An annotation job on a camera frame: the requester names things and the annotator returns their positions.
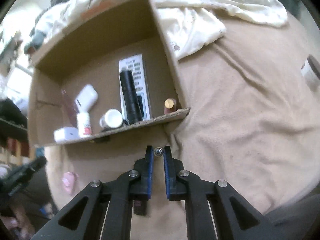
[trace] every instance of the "white charging case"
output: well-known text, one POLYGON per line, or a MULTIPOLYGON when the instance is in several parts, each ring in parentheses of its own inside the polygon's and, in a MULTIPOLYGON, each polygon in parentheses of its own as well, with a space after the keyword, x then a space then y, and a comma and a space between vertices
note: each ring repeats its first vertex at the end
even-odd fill
POLYGON ((79 138, 78 129, 75 127, 63 127, 53 132, 55 142, 74 140, 79 138))
POLYGON ((98 93, 94 90, 93 86, 86 85, 75 99, 75 103, 79 112, 89 112, 91 107, 98 100, 98 93))

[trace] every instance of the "pink object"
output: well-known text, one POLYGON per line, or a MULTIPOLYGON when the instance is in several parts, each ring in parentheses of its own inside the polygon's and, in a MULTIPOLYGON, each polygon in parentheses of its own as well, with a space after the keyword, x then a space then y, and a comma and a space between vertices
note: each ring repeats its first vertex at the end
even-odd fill
POLYGON ((76 183, 76 174, 74 172, 66 172, 63 174, 62 183, 65 191, 71 195, 73 193, 75 183, 76 183))
POLYGON ((78 107, 75 102, 71 100, 71 98, 67 95, 67 92, 63 89, 61 90, 63 106, 67 111, 67 115, 69 117, 70 123, 73 127, 77 128, 77 113, 79 113, 78 107))

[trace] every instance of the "wall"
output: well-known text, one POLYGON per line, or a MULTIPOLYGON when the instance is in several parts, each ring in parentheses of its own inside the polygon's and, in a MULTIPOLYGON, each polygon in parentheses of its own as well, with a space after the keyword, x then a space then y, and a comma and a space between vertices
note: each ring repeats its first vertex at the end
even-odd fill
POLYGON ((11 8, 2 21, 4 40, 7 41, 16 31, 21 31, 24 40, 30 39, 30 31, 35 26, 35 19, 42 9, 34 2, 24 0, 11 8))

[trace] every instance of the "red label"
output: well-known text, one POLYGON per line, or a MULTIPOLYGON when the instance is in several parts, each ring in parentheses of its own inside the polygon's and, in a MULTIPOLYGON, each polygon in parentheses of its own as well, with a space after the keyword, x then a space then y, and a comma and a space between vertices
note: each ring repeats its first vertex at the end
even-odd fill
POLYGON ((85 127, 83 135, 90 135, 91 134, 91 127, 85 127))

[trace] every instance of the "white rectangular device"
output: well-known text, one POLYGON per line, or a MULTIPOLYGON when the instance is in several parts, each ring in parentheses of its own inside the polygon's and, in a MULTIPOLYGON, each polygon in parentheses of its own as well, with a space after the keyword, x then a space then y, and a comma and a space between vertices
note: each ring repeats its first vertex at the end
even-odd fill
MULTIPOLYGON (((142 114, 142 120, 150 119, 150 109, 148 101, 148 90, 146 85, 145 71, 143 67, 142 54, 138 54, 129 58, 125 58, 119 61, 119 73, 123 70, 131 70, 134 86, 137 92, 139 106, 142 114)), ((120 82, 120 97, 121 97, 121 112, 122 117, 126 120, 127 111, 125 108, 124 97, 122 94, 121 82, 120 82)))
POLYGON ((62 142, 67 140, 75 140, 79 138, 78 129, 74 127, 63 127, 55 130, 53 133, 55 142, 62 142))
POLYGON ((79 112, 89 112, 91 107, 95 104, 98 99, 98 93, 94 90, 93 86, 86 85, 75 99, 75 103, 78 107, 79 112))

